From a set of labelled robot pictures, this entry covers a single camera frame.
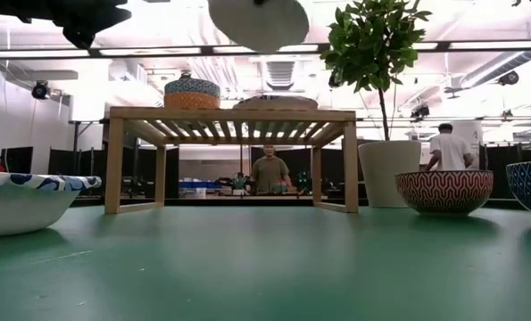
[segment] potted plant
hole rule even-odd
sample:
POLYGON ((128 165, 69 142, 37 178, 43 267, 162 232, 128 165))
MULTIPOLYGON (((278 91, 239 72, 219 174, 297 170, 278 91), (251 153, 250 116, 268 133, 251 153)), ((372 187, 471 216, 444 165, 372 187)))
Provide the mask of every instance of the potted plant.
POLYGON ((402 84, 398 74, 418 59, 413 45, 426 31, 416 29, 415 21, 427 21, 431 12, 419 12, 417 3, 407 8, 403 0, 366 0, 336 9, 336 22, 329 26, 331 48, 321 55, 332 70, 331 86, 354 86, 354 93, 378 91, 385 141, 359 146, 372 207, 405 207, 394 176, 419 170, 419 142, 390 142, 385 102, 390 86, 402 84))

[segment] white round object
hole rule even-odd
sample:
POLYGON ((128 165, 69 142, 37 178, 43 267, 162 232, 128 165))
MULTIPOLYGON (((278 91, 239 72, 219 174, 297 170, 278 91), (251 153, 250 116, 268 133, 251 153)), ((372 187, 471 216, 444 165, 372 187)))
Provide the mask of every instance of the white round object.
POLYGON ((251 109, 251 110, 292 110, 292 111, 316 111, 319 103, 311 98, 301 96, 278 96, 278 95, 260 95, 245 99, 233 109, 251 109))
POLYGON ((306 11, 296 0, 209 0, 215 26, 238 45, 272 53, 301 44, 309 33, 306 11))

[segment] white shirt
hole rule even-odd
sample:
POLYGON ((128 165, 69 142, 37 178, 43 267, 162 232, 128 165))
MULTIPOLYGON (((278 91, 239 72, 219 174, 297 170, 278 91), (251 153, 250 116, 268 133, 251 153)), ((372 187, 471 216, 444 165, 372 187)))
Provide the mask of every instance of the white shirt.
POLYGON ((430 141, 430 153, 442 152, 437 170, 465 170, 463 155, 470 153, 468 143, 459 136, 440 134, 430 141))

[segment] wooden leg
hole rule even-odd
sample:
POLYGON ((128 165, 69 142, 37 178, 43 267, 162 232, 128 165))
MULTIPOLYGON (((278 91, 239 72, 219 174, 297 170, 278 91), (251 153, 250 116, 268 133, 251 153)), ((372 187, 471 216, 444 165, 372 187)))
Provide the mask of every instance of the wooden leg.
POLYGON ((124 119, 111 119, 109 128, 104 213, 118 214, 120 212, 120 184, 122 183, 124 119))
POLYGON ((344 127, 344 205, 348 213, 358 213, 358 157, 356 125, 349 122, 344 127))
POLYGON ((321 185, 322 176, 320 174, 320 147, 313 147, 312 152, 312 166, 311 166, 311 179, 312 179, 312 202, 321 202, 321 185))
POLYGON ((156 196, 155 201, 164 204, 166 200, 166 146, 158 147, 156 152, 156 196))

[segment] green shirt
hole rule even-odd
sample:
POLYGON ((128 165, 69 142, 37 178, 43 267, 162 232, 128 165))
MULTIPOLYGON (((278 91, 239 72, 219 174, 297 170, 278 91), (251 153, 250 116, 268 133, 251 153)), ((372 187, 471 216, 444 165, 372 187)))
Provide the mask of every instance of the green shirt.
POLYGON ((257 181, 257 192, 271 193, 288 174, 289 169, 279 157, 263 156, 253 164, 251 176, 257 181))

